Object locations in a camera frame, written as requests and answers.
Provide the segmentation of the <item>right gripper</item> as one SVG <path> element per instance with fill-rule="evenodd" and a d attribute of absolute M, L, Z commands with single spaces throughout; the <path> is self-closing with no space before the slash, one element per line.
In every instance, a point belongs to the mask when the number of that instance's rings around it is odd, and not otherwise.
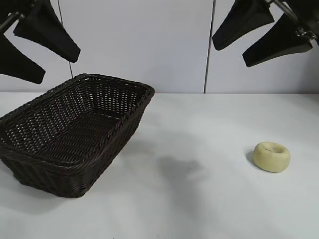
<path fill-rule="evenodd" d="M 246 66 L 311 50 L 311 40 L 319 40 L 317 0 L 236 0 L 212 37 L 215 49 L 220 51 L 250 31 L 273 23 L 269 10 L 271 4 L 283 14 L 262 38 L 242 54 Z"/>

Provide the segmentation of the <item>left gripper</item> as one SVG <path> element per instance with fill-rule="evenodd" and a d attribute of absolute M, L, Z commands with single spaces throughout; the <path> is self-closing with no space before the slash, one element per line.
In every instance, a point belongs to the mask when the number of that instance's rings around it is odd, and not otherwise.
<path fill-rule="evenodd" d="M 69 62 L 78 60 L 80 48 L 64 29 L 49 0 L 0 0 L 0 30 L 7 31 L 17 20 L 15 36 L 38 43 Z M 45 70 L 1 34 L 0 73 L 41 84 Z"/>

